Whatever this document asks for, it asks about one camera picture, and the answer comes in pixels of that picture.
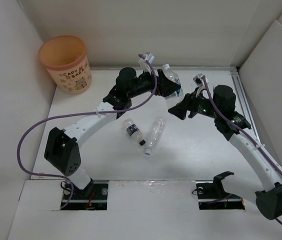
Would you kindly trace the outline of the white green label bottle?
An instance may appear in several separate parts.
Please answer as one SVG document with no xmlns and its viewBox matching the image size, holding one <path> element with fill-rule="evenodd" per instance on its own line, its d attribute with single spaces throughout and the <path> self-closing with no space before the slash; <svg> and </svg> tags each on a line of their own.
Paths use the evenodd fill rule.
<svg viewBox="0 0 282 240">
<path fill-rule="evenodd" d="M 170 109 L 180 103 L 184 98 L 179 75 L 173 71 L 169 64 L 161 66 L 164 76 L 169 80 L 165 87 L 169 95 L 165 97 L 167 108 Z"/>
</svg>

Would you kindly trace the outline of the clear crushed plastic bottle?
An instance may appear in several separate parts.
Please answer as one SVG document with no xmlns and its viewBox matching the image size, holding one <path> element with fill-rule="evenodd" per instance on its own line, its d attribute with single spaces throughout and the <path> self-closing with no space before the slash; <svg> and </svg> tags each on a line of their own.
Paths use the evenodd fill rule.
<svg viewBox="0 0 282 240">
<path fill-rule="evenodd" d="M 155 118 L 144 149 L 144 154 L 147 157 L 150 157 L 156 150 L 166 123 L 167 121 L 163 116 L 158 116 Z"/>
</svg>

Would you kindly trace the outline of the dark label black cap bottle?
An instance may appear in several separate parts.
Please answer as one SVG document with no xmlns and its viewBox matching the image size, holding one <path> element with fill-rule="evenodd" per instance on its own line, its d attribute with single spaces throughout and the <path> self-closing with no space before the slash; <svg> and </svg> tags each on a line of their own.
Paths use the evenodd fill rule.
<svg viewBox="0 0 282 240">
<path fill-rule="evenodd" d="M 146 144 L 143 133 L 132 119 L 127 118 L 124 120 L 122 127 L 134 143 L 138 144 L 139 146 L 144 146 Z"/>
</svg>

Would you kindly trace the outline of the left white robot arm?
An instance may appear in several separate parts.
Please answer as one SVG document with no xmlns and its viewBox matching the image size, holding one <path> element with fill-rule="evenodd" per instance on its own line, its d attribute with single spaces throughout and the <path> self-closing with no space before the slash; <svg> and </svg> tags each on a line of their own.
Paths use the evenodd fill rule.
<svg viewBox="0 0 282 240">
<path fill-rule="evenodd" d="M 180 88 L 179 80 L 167 77 L 162 69 L 157 74 L 144 71 L 137 75 L 131 67 L 122 68 L 114 87 L 91 115 L 49 132 L 44 158 L 73 183 L 79 197 L 88 198 L 93 191 L 93 179 L 81 166 L 81 146 L 102 127 L 120 118 L 132 106 L 132 98 L 147 92 L 165 98 Z"/>
</svg>

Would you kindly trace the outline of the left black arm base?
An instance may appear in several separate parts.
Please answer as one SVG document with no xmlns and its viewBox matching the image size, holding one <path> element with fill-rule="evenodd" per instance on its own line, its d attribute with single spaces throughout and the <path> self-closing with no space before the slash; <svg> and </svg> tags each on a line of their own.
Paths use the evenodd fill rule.
<svg viewBox="0 0 282 240">
<path fill-rule="evenodd" d="M 62 211 L 106 211 L 108 205 L 108 180 L 96 180 L 87 186 L 87 190 L 80 190 L 74 186 L 71 196 L 71 184 L 60 183 L 63 190 L 60 209 Z"/>
</svg>

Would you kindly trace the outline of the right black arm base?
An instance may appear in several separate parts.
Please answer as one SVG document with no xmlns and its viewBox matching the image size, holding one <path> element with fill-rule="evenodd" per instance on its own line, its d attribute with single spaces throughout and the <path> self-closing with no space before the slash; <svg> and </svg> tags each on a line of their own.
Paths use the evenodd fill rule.
<svg viewBox="0 0 282 240">
<path fill-rule="evenodd" d="M 191 194 L 197 196 L 200 210 L 245 210 L 241 197 L 224 190 L 222 180 L 231 175 L 234 173 L 225 171 L 212 180 L 195 181 L 195 189 Z"/>
</svg>

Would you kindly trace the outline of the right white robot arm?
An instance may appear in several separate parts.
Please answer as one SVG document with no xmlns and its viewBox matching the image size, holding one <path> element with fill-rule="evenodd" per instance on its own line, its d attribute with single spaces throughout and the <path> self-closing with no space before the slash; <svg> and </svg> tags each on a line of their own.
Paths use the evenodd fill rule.
<svg viewBox="0 0 282 240">
<path fill-rule="evenodd" d="M 235 110 L 235 103 L 236 95 L 232 88 L 218 85 L 213 89 L 212 99 L 195 90 L 187 93 L 168 112 L 181 120 L 193 118 L 196 114 L 214 119 L 217 130 L 242 154 L 261 184 L 240 181 L 228 173 L 212 184 L 213 193 L 218 197 L 228 193 L 240 196 L 254 203 L 265 218 L 274 220 L 282 216 L 282 167 L 254 136 L 244 131 L 251 125 Z"/>
</svg>

